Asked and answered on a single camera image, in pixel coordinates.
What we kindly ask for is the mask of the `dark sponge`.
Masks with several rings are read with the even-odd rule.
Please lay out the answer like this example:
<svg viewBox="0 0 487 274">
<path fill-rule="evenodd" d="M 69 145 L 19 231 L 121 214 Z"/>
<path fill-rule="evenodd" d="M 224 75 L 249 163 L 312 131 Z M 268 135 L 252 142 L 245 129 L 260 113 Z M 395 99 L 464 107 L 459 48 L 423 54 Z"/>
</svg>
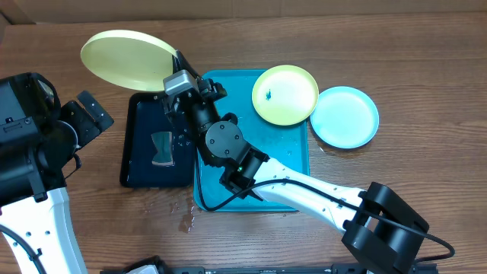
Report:
<svg viewBox="0 0 487 274">
<path fill-rule="evenodd" d="M 172 132 L 156 132 L 151 139 L 157 150 L 152 158 L 152 164 L 157 166 L 173 165 L 173 135 Z"/>
</svg>

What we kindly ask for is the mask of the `yellow-green plate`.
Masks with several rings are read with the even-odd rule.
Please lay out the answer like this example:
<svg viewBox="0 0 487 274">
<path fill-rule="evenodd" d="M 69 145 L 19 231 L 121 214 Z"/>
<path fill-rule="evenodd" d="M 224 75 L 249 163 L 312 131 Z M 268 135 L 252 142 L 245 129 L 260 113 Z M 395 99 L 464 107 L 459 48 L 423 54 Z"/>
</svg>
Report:
<svg viewBox="0 0 487 274">
<path fill-rule="evenodd" d="M 301 123 L 314 111 L 319 97 L 315 78 L 295 65 L 277 65 L 259 76 L 252 103 L 265 121 L 277 126 Z"/>
<path fill-rule="evenodd" d="M 164 90 L 173 74 L 177 51 L 163 40 L 133 30 L 107 30 L 93 35 L 80 52 L 84 66 L 111 84 L 136 91 Z"/>
</svg>

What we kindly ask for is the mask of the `light blue plate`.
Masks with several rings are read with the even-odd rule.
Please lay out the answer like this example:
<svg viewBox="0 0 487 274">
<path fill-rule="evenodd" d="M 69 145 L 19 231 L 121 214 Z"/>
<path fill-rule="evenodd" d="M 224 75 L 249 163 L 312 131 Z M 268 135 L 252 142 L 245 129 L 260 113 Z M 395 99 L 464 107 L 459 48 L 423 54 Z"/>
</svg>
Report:
<svg viewBox="0 0 487 274">
<path fill-rule="evenodd" d="M 326 144 L 354 149 L 372 140 L 378 131 L 380 116 L 366 93 L 357 88 L 336 86 L 320 94 L 310 122 Z"/>
</svg>

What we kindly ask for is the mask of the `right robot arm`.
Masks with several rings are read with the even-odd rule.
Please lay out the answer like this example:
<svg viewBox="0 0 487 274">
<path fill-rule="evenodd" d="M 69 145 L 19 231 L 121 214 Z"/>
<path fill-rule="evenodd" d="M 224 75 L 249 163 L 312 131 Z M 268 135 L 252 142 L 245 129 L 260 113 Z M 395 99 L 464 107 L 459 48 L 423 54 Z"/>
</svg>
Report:
<svg viewBox="0 0 487 274">
<path fill-rule="evenodd" d="M 244 138 L 233 113 L 218 115 L 215 101 L 227 94 L 222 85 L 202 78 L 180 51 L 171 57 L 173 73 L 164 79 L 166 114 L 186 118 L 203 163 L 223 168 L 220 183 L 234 198 L 277 202 L 326 222 L 372 273 L 408 273 L 419 263 L 429 225 L 394 191 L 376 182 L 367 190 L 337 186 L 269 157 Z"/>
</svg>

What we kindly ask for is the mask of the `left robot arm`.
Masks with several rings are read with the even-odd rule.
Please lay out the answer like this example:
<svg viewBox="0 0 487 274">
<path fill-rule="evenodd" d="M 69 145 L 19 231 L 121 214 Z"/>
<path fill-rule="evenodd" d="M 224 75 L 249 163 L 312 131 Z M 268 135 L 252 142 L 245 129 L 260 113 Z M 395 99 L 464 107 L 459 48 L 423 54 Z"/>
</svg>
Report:
<svg viewBox="0 0 487 274">
<path fill-rule="evenodd" d="M 1 80 L 1 233 L 22 273 L 86 273 L 62 169 L 113 125 L 88 91 L 61 104 L 42 75 Z"/>
</svg>

